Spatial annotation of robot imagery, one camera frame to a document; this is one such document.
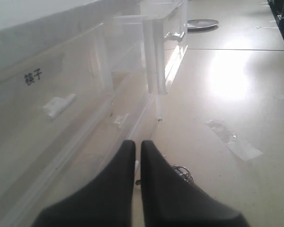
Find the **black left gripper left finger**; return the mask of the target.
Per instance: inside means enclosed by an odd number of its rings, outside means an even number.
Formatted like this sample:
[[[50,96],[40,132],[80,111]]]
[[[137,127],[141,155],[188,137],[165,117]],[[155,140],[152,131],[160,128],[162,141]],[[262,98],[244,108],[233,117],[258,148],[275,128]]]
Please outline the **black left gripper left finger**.
[[[44,209],[35,227],[129,227],[136,146],[123,141],[109,164],[73,195]]]

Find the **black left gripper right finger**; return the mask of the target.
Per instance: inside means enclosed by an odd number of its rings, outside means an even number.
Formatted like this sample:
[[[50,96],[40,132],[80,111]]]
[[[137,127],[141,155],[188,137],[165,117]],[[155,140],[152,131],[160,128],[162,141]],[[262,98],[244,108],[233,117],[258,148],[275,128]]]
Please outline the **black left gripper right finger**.
[[[154,142],[141,144],[141,191],[147,227],[247,227],[241,212],[185,181]]]

